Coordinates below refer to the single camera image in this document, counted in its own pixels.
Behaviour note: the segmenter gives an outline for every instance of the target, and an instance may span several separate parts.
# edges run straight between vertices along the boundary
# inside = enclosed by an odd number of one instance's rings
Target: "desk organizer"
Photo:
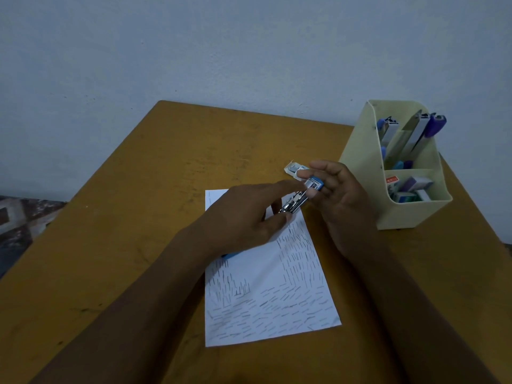
[[[347,146],[339,161],[344,163],[368,192],[377,212],[377,227],[384,229],[414,228],[452,200],[446,188],[441,158],[434,137],[414,161],[412,169],[384,170],[381,144],[376,123],[380,118],[393,116],[399,130],[425,106],[414,101],[369,100],[362,109]],[[429,177],[434,184],[426,190],[428,202],[396,203],[387,193],[386,178],[397,176],[400,184],[411,176]]]

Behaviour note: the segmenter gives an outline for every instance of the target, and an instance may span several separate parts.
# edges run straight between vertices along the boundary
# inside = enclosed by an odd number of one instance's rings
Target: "wall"
[[[160,99],[346,124],[414,99],[448,117],[443,156],[512,243],[511,6],[0,0],[0,193],[70,199]]]

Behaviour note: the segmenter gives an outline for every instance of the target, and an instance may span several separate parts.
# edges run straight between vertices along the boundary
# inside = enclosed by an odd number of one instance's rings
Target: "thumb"
[[[320,191],[310,187],[306,190],[306,196],[320,213],[329,214],[332,211],[332,202]]]
[[[277,213],[261,222],[261,229],[265,242],[270,240],[274,234],[279,232],[286,222],[292,218],[290,213]]]

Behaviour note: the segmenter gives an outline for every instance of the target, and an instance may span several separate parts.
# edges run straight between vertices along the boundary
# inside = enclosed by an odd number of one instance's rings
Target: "wooden table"
[[[287,178],[296,160],[338,160],[351,127],[160,101],[0,281],[0,382],[33,377],[204,210],[206,189]],[[512,261],[445,166],[454,200],[419,227],[384,231],[468,344],[512,382]],[[164,382],[399,382],[378,316],[321,217],[304,215],[343,325],[204,347],[204,282],[159,367]]]

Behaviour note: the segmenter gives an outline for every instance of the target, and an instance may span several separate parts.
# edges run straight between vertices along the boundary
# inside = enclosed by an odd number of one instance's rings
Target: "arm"
[[[310,202],[322,213],[338,250],[359,273],[413,383],[495,383],[378,236],[368,194],[341,163],[313,161],[298,171],[324,181]]]
[[[39,383],[147,382],[173,320],[215,258],[262,245],[291,217],[262,215],[298,181],[229,189],[178,232],[157,260],[32,380]]]

